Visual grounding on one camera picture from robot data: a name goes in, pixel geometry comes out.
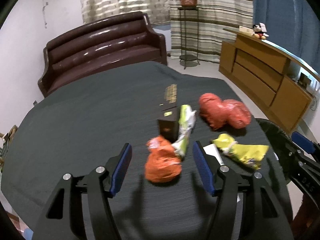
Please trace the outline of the yellow snack bag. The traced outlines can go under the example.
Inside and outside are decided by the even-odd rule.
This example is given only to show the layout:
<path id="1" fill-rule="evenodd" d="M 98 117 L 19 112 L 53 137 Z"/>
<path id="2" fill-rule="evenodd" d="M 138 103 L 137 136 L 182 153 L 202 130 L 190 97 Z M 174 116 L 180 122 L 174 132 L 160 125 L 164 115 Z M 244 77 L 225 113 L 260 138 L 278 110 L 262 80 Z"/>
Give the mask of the yellow snack bag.
<path id="1" fill-rule="evenodd" d="M 223 153 L 237 163 L 252 170 L 261 169 L 261 162 L 269 150 L 268 145 L 240 144 L 232 136 L 222 133 L 212 143 Z"/>

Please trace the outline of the white green paper sleeve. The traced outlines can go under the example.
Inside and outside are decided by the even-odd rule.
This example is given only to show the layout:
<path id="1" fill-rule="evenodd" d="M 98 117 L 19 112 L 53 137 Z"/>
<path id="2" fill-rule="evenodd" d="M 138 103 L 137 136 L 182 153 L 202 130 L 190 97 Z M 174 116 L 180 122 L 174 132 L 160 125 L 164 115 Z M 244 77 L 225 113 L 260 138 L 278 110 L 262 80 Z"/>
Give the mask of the white green paper sleeve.
<path id="1" fill-rule="evenodd" d="M 221 155 L 215 144 L 207 145 L 203 149 L 207 155 L 214 156 L 220 165 L 224 165 L 223 159 L 221 158 Z"/>

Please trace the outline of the red plastic bag bundle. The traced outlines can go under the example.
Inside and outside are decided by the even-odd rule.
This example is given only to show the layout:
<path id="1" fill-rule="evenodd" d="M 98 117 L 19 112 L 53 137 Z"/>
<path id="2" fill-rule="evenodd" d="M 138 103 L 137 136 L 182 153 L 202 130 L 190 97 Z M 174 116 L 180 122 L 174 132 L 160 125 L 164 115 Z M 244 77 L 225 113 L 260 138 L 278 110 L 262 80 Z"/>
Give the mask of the red plastic bag bundle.
<path id="1" fill-rule="evenodd" d="M 222 100 L 216 94 L 204 93 L 199 98 L 200 116 L 213 130 L 220 129 L 225 124 L 233 128 L 245 128 L 251 122 L 251 113 L 240 101 L 234 99 Z"/>

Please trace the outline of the orange plastic bag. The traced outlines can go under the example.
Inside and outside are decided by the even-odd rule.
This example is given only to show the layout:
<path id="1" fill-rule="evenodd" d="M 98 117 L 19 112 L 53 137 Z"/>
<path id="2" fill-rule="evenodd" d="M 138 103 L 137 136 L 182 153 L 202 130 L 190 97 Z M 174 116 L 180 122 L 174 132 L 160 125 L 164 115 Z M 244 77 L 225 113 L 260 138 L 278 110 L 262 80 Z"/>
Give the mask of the orange plastic bag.
<path id="1" fill-rule="evenodd" d="M 145 163 L 145 178 L 152 183 L 167 183 L 181 174 L 181 159 L 171 143 L 161 135 L 147 142 L 149 155 Z"/>

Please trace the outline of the black trash bin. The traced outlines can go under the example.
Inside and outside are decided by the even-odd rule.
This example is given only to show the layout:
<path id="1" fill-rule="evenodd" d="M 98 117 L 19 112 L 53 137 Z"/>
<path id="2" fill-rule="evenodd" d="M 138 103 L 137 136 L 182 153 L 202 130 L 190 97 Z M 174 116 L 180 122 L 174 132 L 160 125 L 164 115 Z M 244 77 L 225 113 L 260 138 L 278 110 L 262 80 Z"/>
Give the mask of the black trash bin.
<path id="1" fill-rule="evenodd" d="M 283 131 L 283 129 L 274 122 L 263 118 L 256 118 L 256 121 L 269 140 L 274 153 L 277 155 L 285 181 L 288 184 L 291 181 L 290 172 L 294 166 L 293 162 L 295 160 L 295 152 L 297 150 L 296 146 L 294 146 L 290 137 Z"/>

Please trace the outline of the wooden sideboard cabinet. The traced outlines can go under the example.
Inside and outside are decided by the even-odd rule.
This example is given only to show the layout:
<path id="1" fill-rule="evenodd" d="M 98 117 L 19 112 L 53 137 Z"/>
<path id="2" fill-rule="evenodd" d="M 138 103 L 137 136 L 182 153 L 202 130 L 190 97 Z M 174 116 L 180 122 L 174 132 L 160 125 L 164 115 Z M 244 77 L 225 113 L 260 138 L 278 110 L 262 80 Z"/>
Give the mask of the wooden sideboard cabinet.
<path id="1" fill-rule="evenodd" d="M 234 41 L 223 41 L 219 71 L 237 85 L 285 132 L 293 132 L 314 98 L 290 71 L 305 70 L 316 81 L 319 74 L 286 49 L 253 35 L 235 31 Z"/>

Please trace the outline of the blue curtain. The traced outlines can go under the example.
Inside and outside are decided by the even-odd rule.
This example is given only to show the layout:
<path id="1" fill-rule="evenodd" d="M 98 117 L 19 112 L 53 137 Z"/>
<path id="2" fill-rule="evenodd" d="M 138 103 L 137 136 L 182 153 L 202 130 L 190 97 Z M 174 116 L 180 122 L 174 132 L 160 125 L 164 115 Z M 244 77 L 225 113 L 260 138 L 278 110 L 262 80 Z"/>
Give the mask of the blue curtain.
<path id="1" fill-rule="evenodd" d="M 319 19 L 306 0 L 253 0 L 253 24 L 319 72 Z"/>

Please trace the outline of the green white tied wrapper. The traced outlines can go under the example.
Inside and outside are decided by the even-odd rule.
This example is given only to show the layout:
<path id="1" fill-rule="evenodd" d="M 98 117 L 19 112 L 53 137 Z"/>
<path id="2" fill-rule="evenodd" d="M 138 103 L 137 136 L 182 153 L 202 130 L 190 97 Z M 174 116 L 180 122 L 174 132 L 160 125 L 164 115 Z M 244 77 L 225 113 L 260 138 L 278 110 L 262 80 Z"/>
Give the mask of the green white tied wrapper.
<path id="1" fill-rule="evenodd" d="M 178 139 L 172 144 L 172 147 L 176 156 L 182 160 L 185 158 L 189 137 L 195 126 L 196 112 L 196 110 L 192 110 L 190 105 L 180 107 Z"/>

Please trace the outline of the mickey mouse plush toy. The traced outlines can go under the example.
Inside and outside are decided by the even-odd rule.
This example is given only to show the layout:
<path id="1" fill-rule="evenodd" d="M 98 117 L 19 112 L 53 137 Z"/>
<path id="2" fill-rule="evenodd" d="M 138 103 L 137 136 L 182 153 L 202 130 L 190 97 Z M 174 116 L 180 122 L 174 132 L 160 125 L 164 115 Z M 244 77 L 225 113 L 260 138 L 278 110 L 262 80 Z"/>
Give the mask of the mickey mouse plush toy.
<path id="1" fill-rule="evenodd" d="M 269 37 L 266 25 L 264 23 L 254 24 L 252 35 L 260 40 L 266 40 Z"/>

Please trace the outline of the dark brown gold box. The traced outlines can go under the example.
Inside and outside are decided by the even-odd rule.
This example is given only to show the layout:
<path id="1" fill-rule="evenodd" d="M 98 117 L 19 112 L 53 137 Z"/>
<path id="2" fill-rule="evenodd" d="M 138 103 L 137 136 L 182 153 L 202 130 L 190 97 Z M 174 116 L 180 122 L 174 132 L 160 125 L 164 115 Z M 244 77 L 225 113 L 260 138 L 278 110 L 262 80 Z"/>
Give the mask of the dark brown gold box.
<path id="1" fill-rule="evenodd" d="M 177 106 L 177 85 L 169 85 L 164 92 L 164 99 L 159 104 L 160 114 L 157 119 L 159 133 L 171 143 L 178 138 L 180 110 Z"/>

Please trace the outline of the small cardboard box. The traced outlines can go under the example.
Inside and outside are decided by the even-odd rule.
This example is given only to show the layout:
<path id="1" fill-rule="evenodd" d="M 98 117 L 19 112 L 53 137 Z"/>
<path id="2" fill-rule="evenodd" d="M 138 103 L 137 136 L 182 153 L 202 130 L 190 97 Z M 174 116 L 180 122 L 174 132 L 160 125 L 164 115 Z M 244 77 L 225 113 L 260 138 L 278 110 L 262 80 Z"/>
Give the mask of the small cardboard box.
<path id="1" fill-rule="evenodd" d="M 248 36 L 254 35 L 254 30 L 248 27 L 244 27 L 242 25 L 239 26 L 239 32 Z"/>

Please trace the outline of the dark grey tablecloth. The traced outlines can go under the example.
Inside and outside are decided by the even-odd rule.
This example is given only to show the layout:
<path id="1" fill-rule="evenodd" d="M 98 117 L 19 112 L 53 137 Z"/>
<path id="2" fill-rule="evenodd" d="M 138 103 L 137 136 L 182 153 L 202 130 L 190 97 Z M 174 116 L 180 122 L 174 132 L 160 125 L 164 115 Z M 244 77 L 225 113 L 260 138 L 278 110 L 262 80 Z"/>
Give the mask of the dark grey tablecloth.
<path id="1" fill-rule="evenodd" d="M 147 142 L 160 135 L 157 119 L 165 89 L 177 85 L 177 106 L 196 110 L 179 176 L 165 184 L 145 178 Z M 204 188 L 193 144 L 202 147 L 222 133 L 245 145 L 269 145 L 255 120 L 245 128 L 229 124 L 214 131 L 200 117 L 199 98 L 213 93 L 237 99 L 220 79 L 180 74 L 157 62 L 119 67 L 71 82 L 38 103 L 20 124 L 5 159 L 2 191 L 31 229 L 61 177 L 84 176 L 118 155 L 125 143 L 132 158 L 120 191 L 109 199 L 120 239 L 206 239 L 216 198 Z M 268 150 L 261 169 L 249 173 L 231 159 L 224 164 L 244 176 L 261 173 L 283 208 L 289 224 L 292 209 L 284 175 Z"/>

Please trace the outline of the striped beige curtain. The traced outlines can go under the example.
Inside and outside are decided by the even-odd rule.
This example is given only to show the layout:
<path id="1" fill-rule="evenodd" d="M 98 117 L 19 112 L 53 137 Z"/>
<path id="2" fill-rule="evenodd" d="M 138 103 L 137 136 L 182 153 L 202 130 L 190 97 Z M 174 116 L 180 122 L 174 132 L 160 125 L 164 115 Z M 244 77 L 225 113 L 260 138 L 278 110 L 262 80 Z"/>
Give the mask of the striped beige curtain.
<path id="1" fill-rule="evenodd" d="M 80 0 L 84 23 L 108 16 L 141 11 L 155 27 L 170 26 L 172 57 L 180 54 L 179 0 Z M 235 36 L 224 31 L 240 25 L 251 27 L 253 0 L 197 0 L 200 13 L 199 59 L 218 63 L 223 41 Z"/>

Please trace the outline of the dark brown leather sofa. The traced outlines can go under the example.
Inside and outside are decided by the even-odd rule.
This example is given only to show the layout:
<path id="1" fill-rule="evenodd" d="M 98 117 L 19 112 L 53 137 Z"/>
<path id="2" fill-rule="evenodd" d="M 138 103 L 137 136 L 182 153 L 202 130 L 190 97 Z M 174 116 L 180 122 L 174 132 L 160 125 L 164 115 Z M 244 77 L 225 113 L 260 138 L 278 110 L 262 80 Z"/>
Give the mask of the dark brown leather sofa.
<path id="1" fill-rule="evenodd" d="M 110 16 L 72 29 L 43 49 L 44 72 L 38 87 L 44 97 L 83 77 L 129 64 L 167 64 L 163 34 L 141 11 Z"/>

